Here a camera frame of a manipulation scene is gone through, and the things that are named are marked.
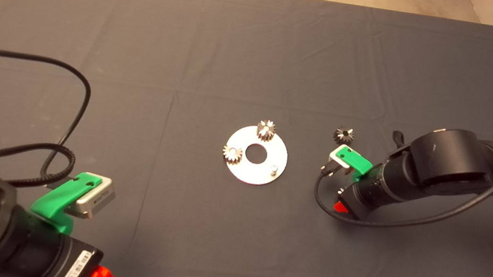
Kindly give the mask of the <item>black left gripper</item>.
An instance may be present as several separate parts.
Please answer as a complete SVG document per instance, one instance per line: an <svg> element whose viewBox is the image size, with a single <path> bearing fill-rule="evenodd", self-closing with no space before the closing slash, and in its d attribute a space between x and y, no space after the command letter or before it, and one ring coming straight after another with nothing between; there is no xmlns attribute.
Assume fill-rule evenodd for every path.
<svg viewBox="0 0 493 277"><path fill-rule="evenodd" d="M114 277L109 269L99 266L103 255L93 245L64 236L49 277Z"/></svg>

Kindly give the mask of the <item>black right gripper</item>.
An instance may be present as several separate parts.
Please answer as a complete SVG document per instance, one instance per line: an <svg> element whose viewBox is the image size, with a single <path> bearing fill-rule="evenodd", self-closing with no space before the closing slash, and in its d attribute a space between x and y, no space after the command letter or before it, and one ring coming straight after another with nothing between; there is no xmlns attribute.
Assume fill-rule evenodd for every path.
<svg viewBox="0 0 493 277"><path fill-rule="evenodd" d="M369 215L379 206L368 202L359 192L358 184L352 183L338 193L338 201L334 203L333 208L341 214L348 214L355 220L366 221Z"/></svg>

